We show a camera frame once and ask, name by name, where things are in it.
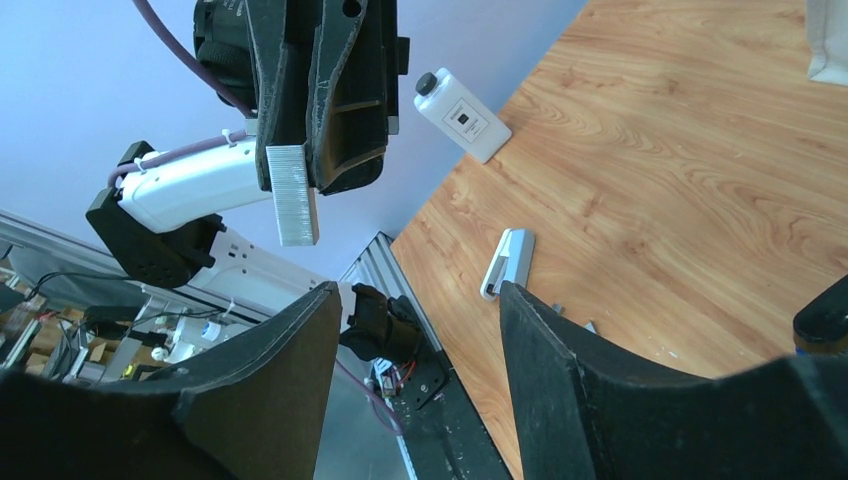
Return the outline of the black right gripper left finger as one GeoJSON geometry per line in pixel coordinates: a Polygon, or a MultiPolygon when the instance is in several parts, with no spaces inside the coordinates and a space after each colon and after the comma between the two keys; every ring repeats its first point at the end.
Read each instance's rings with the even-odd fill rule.
{"type": "Polygon", "coordinates": [[[141,381],[1,374],[5,479],[309,479],[342,312],[325,282],[141,381]]]}

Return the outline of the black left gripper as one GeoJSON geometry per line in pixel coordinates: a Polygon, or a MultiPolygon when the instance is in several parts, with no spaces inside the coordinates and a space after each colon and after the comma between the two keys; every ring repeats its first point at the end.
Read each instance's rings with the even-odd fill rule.
{"type": "Polygon", "coordinates": [[[201,65],[251,110],[256,87],[261,190],[271,189],[266,148],[305,143],[307,102],[307,166],[318,192],[380,176],[399,129],[395,1],[324,1],[317,27],[314,1],[197,1],[193,21],[201,65]]]}

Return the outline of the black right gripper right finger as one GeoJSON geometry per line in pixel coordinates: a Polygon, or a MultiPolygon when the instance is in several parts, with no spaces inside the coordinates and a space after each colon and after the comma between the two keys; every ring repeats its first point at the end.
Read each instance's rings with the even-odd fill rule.
{"type": "Polygon", "coordinates": [[[709,379],[630,352],[505,283],[500,328],[528,479],[843,479],[847,361],[709,379]]]}

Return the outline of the light blue white stapler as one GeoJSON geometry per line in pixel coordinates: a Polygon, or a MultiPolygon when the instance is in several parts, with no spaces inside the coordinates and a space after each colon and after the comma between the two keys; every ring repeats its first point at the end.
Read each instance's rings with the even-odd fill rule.
{"type": "Polygon", "coordinates": [[[479,289],[484,300],[494,302],[504,282],[527,285],[535,240],[535,234],[529,229],[503,231],[479,289]]]}

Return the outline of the blue black stapler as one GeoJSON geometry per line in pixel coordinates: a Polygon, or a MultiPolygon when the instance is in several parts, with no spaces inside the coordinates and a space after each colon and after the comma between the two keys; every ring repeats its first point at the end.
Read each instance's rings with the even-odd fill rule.
{"type": "Polygon", "coordinates": [[[793,318],[799,355],[847,355],[847,276],[823,291],[793,318]]]}

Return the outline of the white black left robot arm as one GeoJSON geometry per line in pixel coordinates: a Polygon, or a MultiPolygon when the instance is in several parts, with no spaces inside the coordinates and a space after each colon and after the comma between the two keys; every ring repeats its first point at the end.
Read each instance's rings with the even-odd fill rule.
{"type": "Polygon", "coordinates": [[[222,213],[270,201],[280,243],[312,246],[317,197],[379,178],[409,67],[397,5],[199,1],[191,48],[148,2],[136,9],[245,126],[165,152],[133,144],[87,221],[137,282],[282,309],[319,277],[260,249],[227,227],[222,213]]]}

